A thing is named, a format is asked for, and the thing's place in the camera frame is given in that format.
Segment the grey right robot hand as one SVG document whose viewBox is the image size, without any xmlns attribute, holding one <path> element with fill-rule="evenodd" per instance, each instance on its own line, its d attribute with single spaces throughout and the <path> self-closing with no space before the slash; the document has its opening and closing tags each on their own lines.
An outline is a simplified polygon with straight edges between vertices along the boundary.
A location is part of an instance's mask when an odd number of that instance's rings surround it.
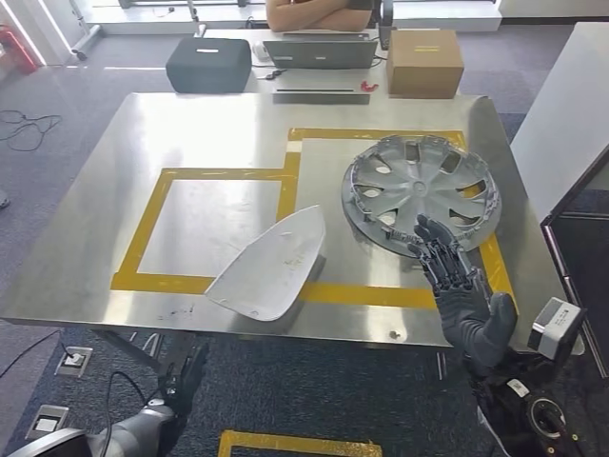
<svg viewBox="0 0 609 457">
<path fill-rule="evenodd" d="M 518 320 L 512 297 L 491 292 L 483 272 L 445 225 L 421 213 L 414 232 L 423 242 L 408 249 L 431 286 L 444 338 L 479 368 L 499 364 Z"/>
</svg>

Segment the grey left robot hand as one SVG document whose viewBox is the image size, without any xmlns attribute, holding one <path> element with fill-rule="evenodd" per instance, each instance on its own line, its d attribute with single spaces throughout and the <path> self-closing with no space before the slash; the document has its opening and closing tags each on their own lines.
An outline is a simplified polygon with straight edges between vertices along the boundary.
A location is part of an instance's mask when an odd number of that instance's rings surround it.
<svg viewBox="0 0 609 457">
<path fill-rule="evenodd" d="M 177 417 L 187 417 L 201 384 L 208 351 L 206 342 L 171 345 L 157 377 L 165 404 Z"/>
</svg>

